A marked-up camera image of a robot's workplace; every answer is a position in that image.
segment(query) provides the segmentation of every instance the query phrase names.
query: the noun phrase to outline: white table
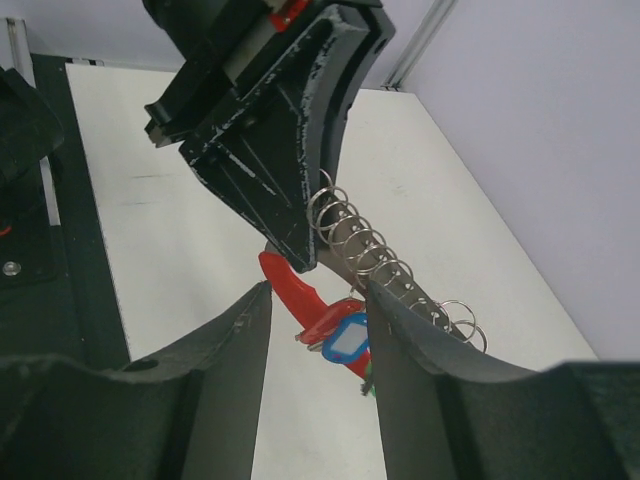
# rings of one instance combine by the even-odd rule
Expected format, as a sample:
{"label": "white table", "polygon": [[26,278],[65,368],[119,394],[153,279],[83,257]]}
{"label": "white table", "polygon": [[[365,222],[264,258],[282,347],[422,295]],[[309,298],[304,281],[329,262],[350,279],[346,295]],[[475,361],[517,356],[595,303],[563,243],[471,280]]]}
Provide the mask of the white table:
{"label": "white table", "polygon": [[[222,313],[263,279],[264,239],[146,137],[143,105],[173,75],[68,66],[132,358]],[[431,117],[410,94],[362,91],[338,182],[433,298],[470,304],[489,353],[544,369],[594,355]],[[348,286],[305,276],[327,301]],[[383,479],[375,401],[346,369],[293,341],[274,302],[254,478]]]}

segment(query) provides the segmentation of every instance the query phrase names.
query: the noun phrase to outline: white wall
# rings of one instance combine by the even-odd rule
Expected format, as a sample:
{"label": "white wall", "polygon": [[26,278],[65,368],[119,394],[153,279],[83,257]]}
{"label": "white wall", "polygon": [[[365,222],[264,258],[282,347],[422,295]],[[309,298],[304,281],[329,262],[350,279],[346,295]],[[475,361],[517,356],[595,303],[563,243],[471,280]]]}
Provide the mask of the white wall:
{"label": "white wall", "polygon": [[[398,29],[367,78],[368,88],[386,80],[433,0],[387,0]],[[0,0],[0,18],[27,22],[35,53],[177,70],[180,53],[153,23],[142,0]]]}
{"label": "white wall", "polygon": [[407,89],[596,353],[639,359],[640,3],[460,1]]}

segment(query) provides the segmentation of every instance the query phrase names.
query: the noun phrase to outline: keychain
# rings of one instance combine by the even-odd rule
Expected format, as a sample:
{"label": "keychain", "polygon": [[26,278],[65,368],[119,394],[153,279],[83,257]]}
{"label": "keychain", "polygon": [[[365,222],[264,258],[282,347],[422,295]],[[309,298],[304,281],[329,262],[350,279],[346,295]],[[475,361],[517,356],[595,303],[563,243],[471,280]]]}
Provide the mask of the keychain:
{"label": "keychain", "polygon": [[[277,253],[262,252],[258,259],[273,290],[304,328],[304,331],[297,335],[296,339],[305,343],[311,351],[323,351],[325,341],[338,333],[344,319],[364,309],[364,302],[354,298],[347,298],[328,306],[318,296],[316,290],[300,280],[291,269],[289,262]],[[346,331],[348,326],[345,325],[345,328],[340,331]],[[366,315],[364,331],[366,332]],[[350,359],[353,361],[344,365],[361,379],[366,380],[366,370],[371,361],[371,355],[366,346],[364,349],[358,348],[357,351],[360,354],[355,355],[352,352]]]}
{"label": "keychain", "polygon": [[346,365],[355,362],[368,348],[367,314],[355,313],[344,318],[324,341],[322,356],[329,362]]}

